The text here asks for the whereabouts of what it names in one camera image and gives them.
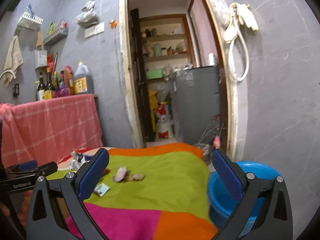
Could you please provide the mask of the left hand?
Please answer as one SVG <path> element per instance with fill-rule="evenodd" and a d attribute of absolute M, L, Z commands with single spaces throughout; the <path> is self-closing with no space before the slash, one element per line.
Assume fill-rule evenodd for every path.
<path fill-rule="evenodd" d="M 23 227 L 27 226 L 28 212 L 32 194 L 32 190 L 18 193 L 17 200 L 15 200 L 13 204 L 13 210 L 16 213 L 21 226 Z"/>

